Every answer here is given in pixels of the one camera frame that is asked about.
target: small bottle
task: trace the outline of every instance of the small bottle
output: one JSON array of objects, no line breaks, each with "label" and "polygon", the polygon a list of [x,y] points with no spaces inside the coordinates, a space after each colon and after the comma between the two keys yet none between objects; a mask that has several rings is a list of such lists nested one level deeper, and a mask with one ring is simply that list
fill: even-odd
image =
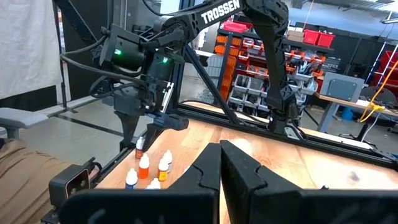
[{"label": "small bottle", "polygon": [[157,178],[159,181],[165,181],[167,179],[167,169],[169,168],[169,165],[165,159],[161,159],[159,162],[159,171]]},{"label": "small bottle", "polygon": [[136,188],[137,185],[137,172],[133,169],[131,169],[128,173],[127,173],[127,177],[126,177],[126,189],[127,190],[133,190]]},{"label": "small bottle", "polygon": [[136,158],[137,159],[141,159],[144,151],[142,151],[142,148],[144,147],[144,138],[140,137],[137,141],[137,145],[136,145]]},{"label": "small bottle", "polygon": [[138,178],[146,179],[149,175],[149,157],[147,154],[143,154],[139,161]]},{"label": "small bottle", "polygon": [[155,178],[151,183],[150,183],[151,189],[161,189],[160,182],[158,178]]},{"label": "small bottle", "polygon": [[163,158],[166,160],[167,165],[169,165],[169,167],[167,168],[167,172],[169,173],[172,168],[172,162],[173,162],[172,152],[170,150],[167,150]]}]

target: chair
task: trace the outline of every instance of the chair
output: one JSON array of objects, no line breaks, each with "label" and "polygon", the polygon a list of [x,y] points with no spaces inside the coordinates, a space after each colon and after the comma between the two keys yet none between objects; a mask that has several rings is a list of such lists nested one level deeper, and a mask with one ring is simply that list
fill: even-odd
[{"label": "chair", "polygon": [[44,114],[17,110],[12,108],[0,108],[0,127],[7,131],[7,138],[19,138],[19,129],[29,129],[36,124],[48,120]]}]

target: wooden tabletop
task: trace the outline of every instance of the wooden tabletop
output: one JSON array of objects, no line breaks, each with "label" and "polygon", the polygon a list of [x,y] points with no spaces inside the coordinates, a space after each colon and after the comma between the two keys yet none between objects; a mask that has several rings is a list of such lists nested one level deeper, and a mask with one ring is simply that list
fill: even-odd
[{"label": "wooden tabletop", "polygon": [[[210,105],[206,105],[206,104],[203,104],[203,103],[196,103],[196,102],[186,102],[185,104],[186,105],[190,105],[190,106],[199,107],[199,108],[202,108],[202,109],[205,109],[205,110],[210,110],[210,111],[214,111],[214,112],[217,112],[217,113],[224,114],[222,109],[217,108],[215,106],[210,106]],[[241,113],[235,113],[235,114],[236,114],[237,117],[239,117],[241,119],[246,119],[248,121],[253,121],[253,119],[251,119],[250,117],[245,116],[245,115],[243,115]],[[269,120],[265,119],[265,118],[259,118],[259,117],[255,117],[255,118],[260,120],[260,121],[263,121],[265,123],[269,122]],[[359,142],[359,141],[355,141],[355,140],[352,140],[352,139],[346,139],[346,138],[334,136],[334,135],[331,135],[331,134],[321,133],[321,132],[314,131],[314,130],[307,129],[307,128],[301,128],[301,130],[303,130],[305,134],[310,135],[310,136],[316,136],[316,137],[320,137],[320,138],[323,138],[323,139],[329,139],[329,140],[333,140],[333,141],[336,141],[336,142],[342,142],[342,143],[349,144],[349,145],[352,145],[352,146],[362,147],[364,149],[370,149],[371,148],[371,146],[369,144],[366,144],[365,142]]]},{"label": "wooden tabletop", "polygon": [[[336,99],[336,98],[333,98],[330,96],[321,95],[319,93],[315,93],[314,95],[317,96],[321,100],[327,100],[330,102],[338,103],[339,105],[351,106],[353,108],[366,109],[366,107],[369,105],[369,101],[366,101],[366,100],[358,100],[356,103],[354,103],[354,102],[350,102],[350,101],[346,101],[346,100]],[[398,114],[392,112],[389,109],[384,109],[382,111],[377,111],[377,112],[392,115],[392,116],[398,116]]]},{"label": "wooden tabletop", "polygon": [[[331,189],[398,189],[398,175],[394,170],[195,120],[190,120],[186,130],[167,130],[159,136],[147,151],[149,178],[139,180],[137,186],[146,188],[156,177],[157,166],[166,150],[172,151],[173,163],[168,179],[162,183],[163,189],[183,174],[209,142],[223,139],[301,188],[320,189],[327,185]],[[138,163],[134,152],[131,153],[97,188],[124,188],[128,170],[138,169]],[[220,195],[220,223],[229,223],[223,192]]]}]

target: green led light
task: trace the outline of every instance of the green led light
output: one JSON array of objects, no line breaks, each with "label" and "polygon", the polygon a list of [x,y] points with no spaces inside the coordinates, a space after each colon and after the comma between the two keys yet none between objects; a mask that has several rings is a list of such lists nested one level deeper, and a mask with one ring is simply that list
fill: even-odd
[{"label": "green led light", "polygon": [[115,49],[115,50],[114,50],[114,54],[116,54],[116,55],[121,55],[121,54],[122,54],[122,51],[119,50],[119,49]]}]

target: red storage bin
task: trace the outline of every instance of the red storage bin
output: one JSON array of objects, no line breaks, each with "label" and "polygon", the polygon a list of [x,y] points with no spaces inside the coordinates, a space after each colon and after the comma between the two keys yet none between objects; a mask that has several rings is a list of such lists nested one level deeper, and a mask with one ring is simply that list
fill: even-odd
[{"label": "red storage bin", "polygon": [[[387,66],[388,60],[390,60],[391,55],[392,51],[387,50],[384,52],[383,56],[381,57],[380,64],[383,69]],[[397,60],[398,60],[398,52],[394,54],[389,66],[393,67]]]},{"label": "red storage bin", "polygon": [[[391,55],[392,55],[392,51],[390,51],[390,50],[387,50],[384,52],[383,56],[380,59],[381,66],[380,66],[378,72],[382,73],[384,71],[384,69],[387,67],[388,60],[390,60]],[[388,75],[388,73],[390,72],[390,69],[394,66],[394,64],[396,63],[397,60],[398,60],[398,52],[396,52],[394,54],[393,58],[391,59],[389,68],[387,68],[384,76]],[[394,69],[394,71],[392,71],[390,80],[398,80],[398,67],[396,67],[396,69]]]},{"label": "red storage bin", "polygon": [[236,22],[224,22],[224,30],[228,30],[228,31],[233,31],[233,32],[239,32],[239,33],[243,33],[245,32],[248,27],[244,24],[238,24]]},{"label": "red storage bin", "polygon": [[330,48],[331,42],[335,36],[333,34],[320,33],[317,46]]},{"label": "red storage bin", "polygon": [[304,30],[304,43],[315,45],[318,38],[319,32],[314,30]]}]

